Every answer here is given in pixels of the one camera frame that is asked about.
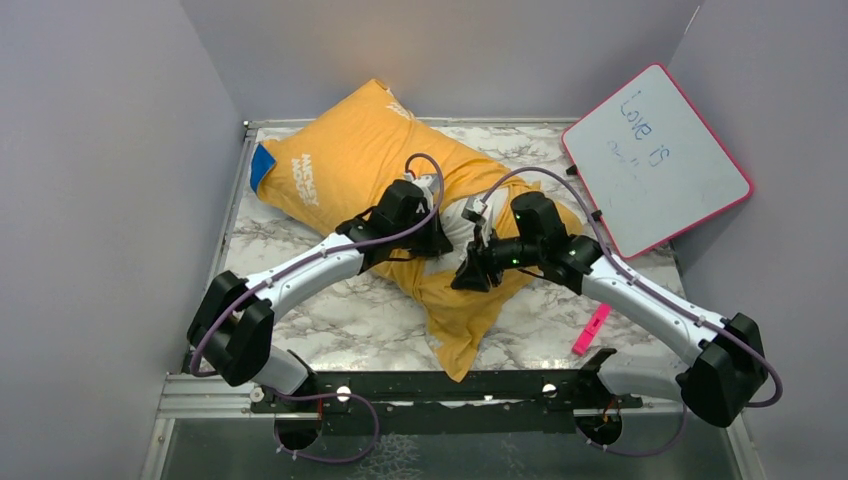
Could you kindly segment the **yellow Mickey Mouse pillowcase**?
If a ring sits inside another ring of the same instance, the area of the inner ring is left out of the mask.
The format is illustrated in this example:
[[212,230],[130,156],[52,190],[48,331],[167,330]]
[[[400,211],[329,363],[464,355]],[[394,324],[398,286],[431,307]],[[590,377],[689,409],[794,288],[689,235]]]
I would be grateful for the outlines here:
[[[326,236],[342,221],[376,204],[388,186],[401,178],[413,154],[416,174],[431,174],[440,165],[446,195],[440,214],[453,202],[499,188],[487,203],[494,210],[499,237],[518,229],[509,203],[539,190],[506,166],[425,125],[405,109],[390,89],[370,80],[296,134],[264,140],[251,160],[249,184],[263,203]],[[377,275],[395,283],[421,304],[438,362],[462,381],[479,344],[494,326],[503,305],[530,281],[515,271],[488,293],[451,288],[455,272],[424,275],[424,259],[383,263]]]

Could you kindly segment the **white pillow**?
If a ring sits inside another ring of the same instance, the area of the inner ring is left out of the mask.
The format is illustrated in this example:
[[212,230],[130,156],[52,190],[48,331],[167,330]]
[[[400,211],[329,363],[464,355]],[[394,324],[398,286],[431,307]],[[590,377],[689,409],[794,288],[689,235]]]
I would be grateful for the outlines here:
[[[440,254],[435,259],[426,260],[424,263],[424,275],[435,275],[442,272],[455,272],[466,258],[467,245],[474,240],[475,226],[461,217],[467,198],[460,199],[450,204],[441,214],[441,226],[453,250]],[[492,208],[491,227],[493,223]]]

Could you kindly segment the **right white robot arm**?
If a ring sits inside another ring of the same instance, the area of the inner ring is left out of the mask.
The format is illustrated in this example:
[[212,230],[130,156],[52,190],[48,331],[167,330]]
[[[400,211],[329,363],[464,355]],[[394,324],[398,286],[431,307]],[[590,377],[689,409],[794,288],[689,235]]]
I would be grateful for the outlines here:
[[567,232],[554,202],[531,191],[514,198],[518,233],[499,237],[483,198],[462,211],[473,239],[451,286],[487,293],[508,270],[535,268],[543,280],[610,306],[644,328],[678,357],[672,367],[613,353],[577,380],[579,398],[600,407],[616,394],[677,399],[701,420],[730,426],[766,382],[768,370],[758,324],[743,313],[731,318],[698,307],[624,264],[597,240]]

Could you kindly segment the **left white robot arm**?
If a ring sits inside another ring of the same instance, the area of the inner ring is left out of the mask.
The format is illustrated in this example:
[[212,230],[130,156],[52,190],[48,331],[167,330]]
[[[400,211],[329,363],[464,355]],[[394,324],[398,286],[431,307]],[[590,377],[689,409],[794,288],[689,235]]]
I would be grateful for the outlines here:
[[190,371],[201,377],[203,361],[230,386],[260,383],[276,390],[285,407],[298,411],[313,401],[308,365],[272,344],[274,325],[325,288],[383,263],[437,257],[452,249],[438,210],[442,180],[406,174],[393,181],[376,205],[342,222],[307,252],[265,272],[215,276],[187,331],[194,352]]

